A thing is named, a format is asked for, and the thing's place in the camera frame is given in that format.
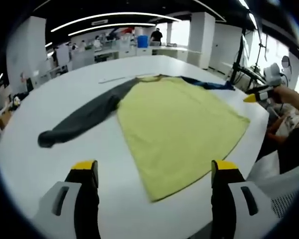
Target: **white table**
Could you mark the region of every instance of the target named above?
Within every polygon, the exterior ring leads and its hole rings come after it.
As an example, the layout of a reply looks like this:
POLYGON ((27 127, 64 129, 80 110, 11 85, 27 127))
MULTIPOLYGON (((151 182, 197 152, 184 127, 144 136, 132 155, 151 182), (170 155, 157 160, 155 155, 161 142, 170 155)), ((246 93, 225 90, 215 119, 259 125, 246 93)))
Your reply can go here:
POLYGON ((196 52, 201 53, 199 51, 192 51, 185 47, 178 47, 178 46, 149 46, 152 50, 174 50, 174 51, 190 51, 190 52, 196 52))
POLYGON ((118 49, 106 49, 106 50, 94 52, 94 56, 100 56, 100 55, 104 55, 104 54, 112 54, 112 53, 116 53, 116 52, 119 52, 119 50, 118 49))
MULTIPOLYGON (((151 203, 125 143, 116 115, 78 138, 51 149, 40 148, 38 135, 52 129, 73 111, 108 89, 129 80, 98 84, 102 78, 149 72, 188 76, 223 84, 209 72, 166 56, 143 56, 102 62, 59 76, 35 89, 15 112, 0 142, 0 171, 8 191, 29 218, 39 199, 72 165, 85 159, 99 162, 99 230, 103 239, 184 239, 212 220, 210 173, 159 202, 151 203)), ((245 94, 213 91, 251 123, 226 160, 247 177, 260 150, 268 113, 244 103, 245 94)))

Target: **cloth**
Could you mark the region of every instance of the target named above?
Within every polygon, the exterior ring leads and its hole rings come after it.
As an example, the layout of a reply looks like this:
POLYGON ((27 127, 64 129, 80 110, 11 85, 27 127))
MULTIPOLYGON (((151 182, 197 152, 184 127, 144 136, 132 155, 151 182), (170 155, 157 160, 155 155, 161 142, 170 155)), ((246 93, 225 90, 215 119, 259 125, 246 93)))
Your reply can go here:
POLYGON ((202 81, 198 81, 196 79, 184 77, 184 76, 181 76, 181 78, 184 81, 186 81, 187 83, 190 83, 195 86, 201 86, 207 90, 230 90, 230 91, 235 90, 235 87, 233 87, 233 85, 229 81, 226 81, 226 83, 224 85, 221 85, 221 84, 210 83, 210 82, 202 82, 202 81))
MULTIPOLYGON (((74 139, 75 137, 104 121, 111 112, 117 109, 120 100, 122 100, 125 95, 129 93, 133 86, 139 82, 158 82, 164 77, 166 76, 158 75, 146 78, 135 78, 114 87, 113 89, 101 94, 81 108, 77 109, 61 123, 59 123, 55 128, 53 128, 53 130, 42 132, 38 137, 38 144, 41 147, 52 147, 55 143, 64 143, 74 139)), ((186 80, 190 81, 191 83, 198 82, 198 80, 188 77, 186 77, 186 80)), ((201 87, 208 87, 211 89, 209 84, 210 83, 206 83, 201 87)))
POLYGON ((98 39, 94 40, 93 45, 95 48, 100 48, 102 46, 100 40, 98 40, 98 39))
POLYGON ((278 148, 279 148, 279 143, 277 141, 273 140, 272 138, 268 137, 266 134, 256 161, 258 161, 258 160, 262 159, 264 156, 276 151, 278 148))
POLYGON ((140 82, 120 102, 118 119, 149 198, 156 201, 200 179, 224 159, 249 119, 181 78, 140 82))
POLYGON ((299 128, 295 128, 278 148, 280 173, 299 166, 299 128))
POLYGON ((279 126, 276 135, 287 137, 299 124, 299 111, 293 108, 279 126))

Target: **black cable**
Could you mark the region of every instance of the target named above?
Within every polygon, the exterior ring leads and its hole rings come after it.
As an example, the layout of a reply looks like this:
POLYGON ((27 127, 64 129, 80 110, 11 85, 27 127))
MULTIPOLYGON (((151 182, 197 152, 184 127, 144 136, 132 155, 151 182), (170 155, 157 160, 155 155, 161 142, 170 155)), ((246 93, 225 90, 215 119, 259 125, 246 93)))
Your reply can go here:
POLYGON ((237 76, 237 78, 234 80, 233 85, 236 85, 239 82, 239 77, 241 77, 242 72, 237 76))
POLYGON ((291 67, 290 59, 289 59, 290 73, 293 75, 293 68, 291 67))
POLYGON ((238 83, 241 81, 241 79, 243 78, 244 75, 245 75, 245 73, 241 73, 241 74, 237 77, 237 79, 235 80, 234 85, 238 84, 238 83))
POLYGON ((234 56, 234 62, 236 61, 236 57, 237 57, 237 55, 238 55, 238 52, 239 52, 239 51, 237 51, 237 53, 236 53, 235 56, 234 56))
POLYGON ((288 78, 284 73, 281 73, 281 75, 283 75, 286 78, 286 82, 287 82, 287 87, 289 87, 289 82, 288 82, 288 78))

